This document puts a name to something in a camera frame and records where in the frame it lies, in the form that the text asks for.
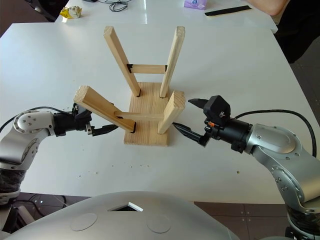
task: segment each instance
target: crumpled wrapper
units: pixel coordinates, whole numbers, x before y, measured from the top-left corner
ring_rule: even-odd
[[[61,10],[60,15],[66,19],[78,19],[81,17],[81,11],[82,8],[79,6],[64,7]]]

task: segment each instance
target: black strip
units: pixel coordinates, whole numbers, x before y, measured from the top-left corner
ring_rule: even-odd
[[[137,123],[136,123],[136,122],[134,122],[133,131],[131,132],[132,134],[134,134],[134,133],[136,132],[136,125],[137,125]]]
[[[127,68],[128,68],[128,70],[129,70],[129,72],[132,74],[132,72],[131,72],[131,69],[132,69],[132,65],[133,64],[127,64],[126,66],[127,66]]]
[[[217,11],[209,11],[209,12],[205,12],[204,14],[206,16],[217,16],[217,15],[221,15],[221,14],[236,13],[236,12],[249,10],[249,9],[252,9],[252,8],[249,7],[248,5],[246,5],[246,6],[237,6],[237,7],[232,7],[232,8],[221,9],[221,10],[217,10]]]
[[[136,97],[137,97],[137,98],[138,98],[138,97],[140,97],[140,94],[141,94],[141,88],[140,88],[140,91],[139,91],[139,94],[138,94],[138,96],[136,96]]]

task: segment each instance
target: pink box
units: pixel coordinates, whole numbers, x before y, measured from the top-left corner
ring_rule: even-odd
[[[184,7],[192,9],[206,9],[207,0],[184,0]]]

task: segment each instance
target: black chair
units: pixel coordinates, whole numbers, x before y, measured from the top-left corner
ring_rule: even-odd
[[[25,0],[30,6],[43,15],[49,22],[56,21],[68,0]]]
[[[287,61],[298,60],[320,36],[320,1],[291,0],[274,36]]]

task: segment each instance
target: wooden plank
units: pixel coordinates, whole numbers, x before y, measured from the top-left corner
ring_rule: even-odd
[[[177,63],[184,39],[185,39],[185,27],[177,26],[174,32],[174,37],[173,37],[173,42],[172,42],[172,46],[169,54],[166,72],[163,76],[162,85],[160,88],[161,98],[165,98],[168,93],[170,81],[171,81],[172,75],[174,74],[174,70],[176,67],[176,63]]]
[[[104,29],[104,39],[108,44],[116,62],[118,63],[126,82],[129,84],[132,93],[135,96],[139,96],[140,94],[140,87],[136,80],[136,77],[133,73],[130,73],[127,67],[129,64],[126,54],[121,46],[121,43],[118,39],[116,31],[113,26],[106,26]]]
[[[73,101],[128,132],[135,129],[135,121],[116,117],[114,112],[121,111],[89,86],[80,86]]]
[[[163,113],[140,113],[140,112],[123,112],[116,111],[114,113],[116,117],[121,117],[123,119],[131,119],[134,121],[145,120],[145,121],[161,121],[164,119]]]
[[[158,123],[158,134],[164,134],[174,120],[185,109],[185,94],[183,91],[173,91],[164,109],[164,118]]]
[[[131,96],[129,112],[142,114],[163,114],[168,103],[168,98],[159,97],[161,83],[139,82],[140,97]],[[158,122],[137,120],[135,133],[125,132],[124,143],[147,146],[167,146],[168,131],[158,134]]]
[[[132,64],[131,72],[134,74],[164,74],[166,65]]]

